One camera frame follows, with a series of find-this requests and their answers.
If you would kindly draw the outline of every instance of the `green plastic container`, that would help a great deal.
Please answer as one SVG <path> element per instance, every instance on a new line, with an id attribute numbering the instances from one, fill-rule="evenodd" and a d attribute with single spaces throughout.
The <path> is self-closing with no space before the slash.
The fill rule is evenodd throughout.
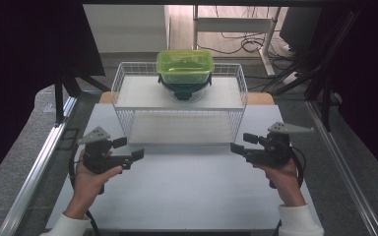
<path id="1" fill-rule="evenodd" d="M 207 50 L 165 50 L 157 56 L 157 72 L 168 84 L 202 84 L 214 70 Z"/>

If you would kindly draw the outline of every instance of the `floor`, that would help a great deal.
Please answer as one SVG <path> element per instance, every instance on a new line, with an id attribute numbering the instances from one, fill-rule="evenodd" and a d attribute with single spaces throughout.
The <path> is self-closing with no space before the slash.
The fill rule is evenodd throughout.
<path id="1" fill-rule="evenodd" d="M 280 40 L 279 47 L 284 48 L 284 43 Z M 104 54 L 101 55 L 106 77 L 96 78 L 103 84 L 110 87 L 112 78 L 116 72 L 119 61 L 156 61 L 156 55 L 151 53 L 133 54 Z M 240 63 L 246 75 L 246 83 L 251 91 L 260 91 L 263 85 L 275 79 L 266 78 L 266 72 L 257 55 L 252 58 L 243 56 L 216 56 L 216 62 Z M 288 61 L 278 64 L 282 73 L 289 65 Z M 277 78 L 274 86 L 283 84 L 283 78 L 287 74 L 282 74 Z M 81 102 L 97 101 L 100 91 L 82 82 L 78 82 L 84 91 L 79 99 Z M 303 98 L 303 92 L 307 84 L 294 88 L 282 95 L 274 97 L 276 105 L 279 106 L 283 120 L 289 124 L 304 127 L 317 127 L 317 122 L 308 107 L 308 102 Z M 313 103 L 318 107 L 319 98 Z M 69 127 L 72 129 L 83 129 L 87 124 L 90 110 L 86 107 L 79 107 L 75 110 L 75 117 L 81 119 L 71 120 Z M 39 92 L 35 100 L 35 109 L 26 127 L 20 133 L 19 138 L 14 143 L 6 159 L 0 166 L 0 228 L 7 216 L 14 200 L 23 188 L 23 184 L 32 169 L 32 166 L 39 156 L 48 134 L 54 127 L 54 88 L 45 88 Z M 350 129 L 338 112 L 338 107 L 332 106 L 330 109 L 330 133 L 341 151 L 341 155 L 349 167 L 349 172 L 358 187 L 364 194 L 368 205 L 373 210 L 378 220 L 378 162 L 371 152 L 365 147 L 361 140 Z M 340 174 L 338 163 L 333 158 L 333 154 L 324 142 L 322 130 L 317 130 L 311 138 L 302 135 L 291 135 L 292 144 L 302 149 L 308 157 L 308 167 L 305 172 L 305 179 L 314 205 L 317 208 L 320 220 L 326 230 L 326 235 L 370 235 L 367 232 L 367 225 L 362 220 L 362 215 L 356 206 L 358 200 L 350 196 L 350 189 L 347 181 Z M 58 149 L 57 156 L 69 155 L 63 149 Z M 34 197 L 25 212 L 25 219 L 21 222 L 16 235 L 38 235 L 43 232 L 43 227 L 52 206 L 57 200 L 60 186 L 66 176 L 66 158 L 52 159 L 46 167 L 46 176 L 51 178 L 42 179 L 35 190 Z M 104 235 L 117 235 L 105 232 Z"/>

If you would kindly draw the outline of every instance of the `white cuff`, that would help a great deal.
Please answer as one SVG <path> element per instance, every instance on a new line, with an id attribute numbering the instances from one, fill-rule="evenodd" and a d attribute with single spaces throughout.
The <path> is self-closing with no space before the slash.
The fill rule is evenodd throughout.
<path id="1" fill-rule="evenodd" d="M 72 219 L 61 214 L 51 231 L 41 234 L 41 236 L 83 236 L 90 223 L 91 221 L 87 217 L 85 219 Z"/>
<path id="2" fill-rule="evenodd" d="M 282 226 L 279 229 L 281 236 L 320 236 L 324 229 L 317 225 L 312 217 L 308 205 L 305 206 L 279 206 Z"/>

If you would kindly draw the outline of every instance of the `white tabletop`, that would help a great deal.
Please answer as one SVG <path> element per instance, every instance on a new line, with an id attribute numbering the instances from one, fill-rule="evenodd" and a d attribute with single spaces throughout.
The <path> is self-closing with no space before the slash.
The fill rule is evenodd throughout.
<path id="1" fill-rule="evenodd" d="M 282 121 L 275 105 L 247 106 L 237 143 L 243 133 L 266 136 L 276 121 Z M 123 137 L 111 104 L 97 104 L 85 134 L 101 126 L 112 137 Z M 115 149 L 127 153 L 140 147 Z M 279 222 L 276 190 L 269 187 L 264 172 L 230 152 L 229 145 L 145 146 L 145 157 L 131 170 L 105 184 L 90 211 L 100 229 L 126 231 L 230 231 L 275 228 Z M 52 228 L 72 196 L 67 178 L 51 214 Z M 306 183 L 305 201 L 316 215 Z"/>

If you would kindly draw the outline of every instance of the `gray carpet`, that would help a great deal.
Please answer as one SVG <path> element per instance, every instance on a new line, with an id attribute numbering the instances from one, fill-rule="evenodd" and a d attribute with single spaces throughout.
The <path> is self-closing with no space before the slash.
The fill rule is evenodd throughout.
<path id="1" fill-rule="evenodd" d="M 120 58 L 122 61 L 156 61 L 155 54 L 121 55 Z M 102 59 L 106 78 L 97 79 L 110 87 L 120 60 L 118 55 L 102 55 Z M 257 61 L 241 60 L 237 62 L 242 64 L 244 75 L 266 76 L 263 67 L 258 65 Z M 67 124 L 67 129 L 70 131 L 64 134 L 65 141 L 60 142 L 58 149 L 53 153 L 53 158 L 45 170 L 44 176 L 46 177 L 40 181 L 16 235 L 36 236 L 45 231 L 46 220 L 51 214 L 52 206 L 57 200 L 67 174 L 67 162 L 72 153 L 69 149 L 71 144 L 69 138 L 75 132 L 79 137 L 83 134 L 92 112 L 92 107 L 89 104 L 95 103 L 99 99 L 100 91 L 81 80 L 78 81 L 84 92 L 78 98 L 72 119 Z M 246 81 L 248 87 L 252 88 L 267 83 L 269 80 L 248 78 Z M 283 95 L 275 96 L 274 99 L 286 123 L 316 128 L 315 121 L 303 99 L 305 88 L 306 84 L 301 85 Z M 54 125 L 55 113 L 53 109 L 49 108 L 49 103 L 54 104 L 52 87 L 37 94 L 35 110 L 28 124 L 0 166 L 0 227 Z M 378 216 L 378 162 L 343 120 L 338 108 L 333 106 L 330 112 L 331 133 L 346 158 L 356 182 Z M 320 131 L 316 129 L 313 134 L 291 135 L 290 137 L 292 144 L 301 149 L 307 157 L 305 180 L 326 230 L 326 235 L 370 235 L 321 138 Z M 117 235 L 117 233 L 104 232 L 103 235 Z M 257 235 L 271 235 L 271 232 Z"/>

